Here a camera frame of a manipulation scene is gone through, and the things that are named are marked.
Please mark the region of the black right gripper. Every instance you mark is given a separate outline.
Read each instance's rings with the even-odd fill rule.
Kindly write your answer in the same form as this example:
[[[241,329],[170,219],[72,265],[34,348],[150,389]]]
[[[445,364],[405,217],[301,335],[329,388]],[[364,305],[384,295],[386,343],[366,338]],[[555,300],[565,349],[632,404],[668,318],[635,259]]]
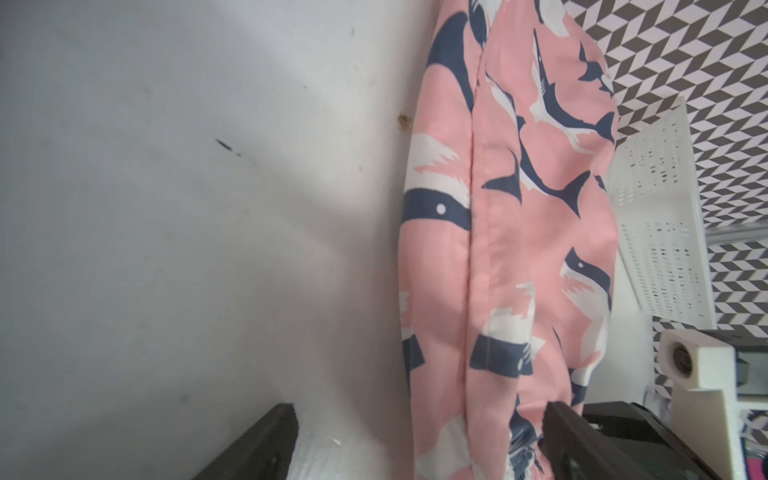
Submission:
[[[655,414],[639,404],[586,404],[583,417],[653,479],[720,479]]]

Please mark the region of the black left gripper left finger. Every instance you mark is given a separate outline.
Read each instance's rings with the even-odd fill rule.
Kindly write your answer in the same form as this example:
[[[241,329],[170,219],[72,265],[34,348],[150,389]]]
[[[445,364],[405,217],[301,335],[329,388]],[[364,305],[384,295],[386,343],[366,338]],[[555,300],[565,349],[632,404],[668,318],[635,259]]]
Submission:
[[[277,404],[193,479],[285,480],[298,433],[294,405]]]

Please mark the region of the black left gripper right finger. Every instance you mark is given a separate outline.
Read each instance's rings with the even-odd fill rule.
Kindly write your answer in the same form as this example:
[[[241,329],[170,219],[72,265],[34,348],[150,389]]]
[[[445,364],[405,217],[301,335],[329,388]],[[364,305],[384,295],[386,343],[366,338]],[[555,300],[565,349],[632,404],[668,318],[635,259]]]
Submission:
[[[651,479],[634,460],[563,402],[549,402],[541,451],[555,479]]]

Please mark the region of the white perforated plastic basket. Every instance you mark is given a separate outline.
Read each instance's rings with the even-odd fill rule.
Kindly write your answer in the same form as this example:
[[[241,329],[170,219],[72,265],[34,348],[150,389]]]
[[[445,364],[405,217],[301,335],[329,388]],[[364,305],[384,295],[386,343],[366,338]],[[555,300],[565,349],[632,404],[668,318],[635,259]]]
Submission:
[[[640,309],[668,321],[716,326],[708,249],[687,105],[617,147],[605,184],[619,253]]]

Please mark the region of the pink shark print shorts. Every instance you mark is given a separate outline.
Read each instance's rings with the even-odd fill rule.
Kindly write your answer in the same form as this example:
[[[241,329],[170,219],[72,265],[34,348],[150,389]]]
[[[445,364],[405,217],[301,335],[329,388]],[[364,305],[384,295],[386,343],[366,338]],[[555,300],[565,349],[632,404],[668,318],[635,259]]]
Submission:
[[[559,1],[445,1],[398,242],[417,479],[549,479],[546,407],[581,413],[607,344],[617,103]]]

